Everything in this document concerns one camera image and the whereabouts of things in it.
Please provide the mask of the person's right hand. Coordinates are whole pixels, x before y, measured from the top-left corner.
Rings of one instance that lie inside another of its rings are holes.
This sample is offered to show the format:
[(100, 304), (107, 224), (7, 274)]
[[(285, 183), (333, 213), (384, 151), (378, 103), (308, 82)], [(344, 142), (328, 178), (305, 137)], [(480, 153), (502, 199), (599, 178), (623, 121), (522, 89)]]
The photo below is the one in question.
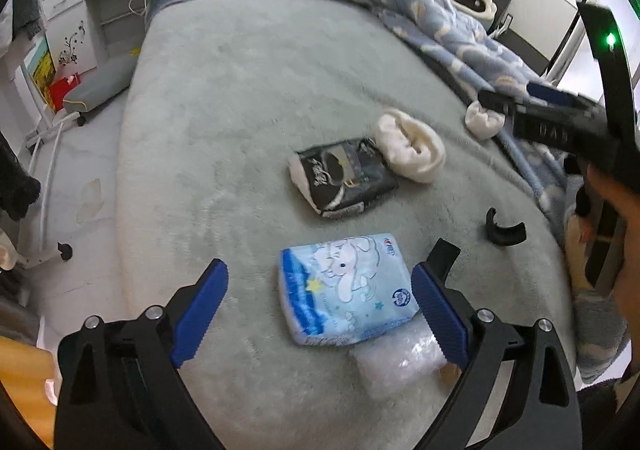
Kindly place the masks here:
[[(612, 207), (618, 222), (612, 237), (591, 215), (574, 210), (565, 218), (565, 257), (572, 287), (577, 366), (582, 378), (594, 381), (631, 345), (631, 371), (639, 369), (639, 195), (593, 165), (586, 172), (588, 197)], [(608, 246), (604, 270), (594, 285), (586, 275), (588, 256)]]

